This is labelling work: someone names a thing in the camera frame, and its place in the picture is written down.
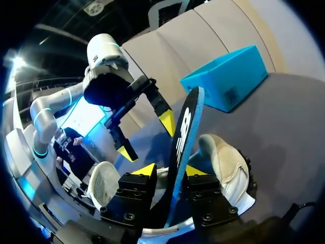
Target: insole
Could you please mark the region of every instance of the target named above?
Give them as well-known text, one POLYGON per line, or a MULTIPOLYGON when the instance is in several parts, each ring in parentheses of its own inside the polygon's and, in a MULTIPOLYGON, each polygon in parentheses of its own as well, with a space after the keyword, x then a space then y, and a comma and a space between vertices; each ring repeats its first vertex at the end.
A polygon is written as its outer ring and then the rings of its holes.
POLYGON ((186 165, 198 132, 204 105, 204 89, 194 88, 187 96, 179 119, 169 160, 168 184, 161 200, 151 209, 148 228, 169 227, 173 220, 186 165))

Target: bolt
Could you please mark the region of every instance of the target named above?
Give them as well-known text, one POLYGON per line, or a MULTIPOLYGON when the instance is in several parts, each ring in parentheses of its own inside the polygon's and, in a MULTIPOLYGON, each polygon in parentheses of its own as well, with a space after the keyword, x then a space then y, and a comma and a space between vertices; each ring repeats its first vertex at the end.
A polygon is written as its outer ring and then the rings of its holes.
POLYGON ((94 244, 102 244, 105 243, 105 239, 98 235, 93 235, 91 238, 91 242, 94 244))
POLYGON ((107 208, 106 207, 101 207, 100 208, 100 211, 102 214, 106 213, 107 212, 107 208))
POLYGON ((124 215, 124 219, 127 220, 127 221, 132 221, 132 220, 135 219, 135 217, 136 217, 136 216, 135 216, 133 213, 126 213, 126 214, 124 215))
POLYGON ((230 212, 231 214, 236 214, 236 213, 238 213, 238 208, 236 208, 236 207, 231 207, 231 208, 229 208, 229 212, 230 212))
POLYGON ((211 221, 212 220, 212 214, 206 213, 205 215, 202 216, 202 219, 204 221, 211 221))

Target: cable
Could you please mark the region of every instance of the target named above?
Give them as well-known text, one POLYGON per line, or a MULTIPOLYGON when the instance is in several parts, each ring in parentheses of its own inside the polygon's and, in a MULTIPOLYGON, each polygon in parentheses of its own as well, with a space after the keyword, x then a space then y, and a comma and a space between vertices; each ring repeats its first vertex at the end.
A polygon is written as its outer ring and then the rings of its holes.
POLYGON ((106 112, 106 113, 110 113, 110 112, 112 112, 112 109, 109 110, 109 111, 105 110, 105 109, 104 109, 104 106, 100 106, 100 108, 102 109, 102 111, 104 111, 104 112, 106 112))
POLYGON ((285 213, 285 215, 282 217, 282 219, 285 221, 285 223, 290 223, 297 215, 300 209, 304 207, 315 207, 316 203, 315 202, 306 202, 302 205, 298 205, 294 203, 291 205, 290 209, 285 213))
POLYGON ((306 202, 306 203, 299 206, 299 210, 304 208, 304 207, 315 207, 315 206, 316 206, 315 202, 306 202))

